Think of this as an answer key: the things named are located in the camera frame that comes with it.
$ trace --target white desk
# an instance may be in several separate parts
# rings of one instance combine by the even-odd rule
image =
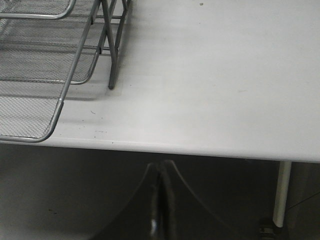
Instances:
[[[319,0],[133,0],[44,146],[320,162]]]

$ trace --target desk leg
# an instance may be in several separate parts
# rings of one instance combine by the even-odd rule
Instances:
[[[273,223],[278,228],[282,228],[284,226],[291,163],[291,161],[281,161],[279,166],[273,210]]]

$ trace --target floor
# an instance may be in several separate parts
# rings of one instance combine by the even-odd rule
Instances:
[[[115,223],[113,235],[140,239],[132,237],[138,226],[149,233],[142,222],[157,185],[146,167],[163,160],[173,160],[175,239],[259,239],[259,220],[272,216],[276,162],[1,144],[0,240],[89,240]],[[130,229],[129,219],[141,224]]]

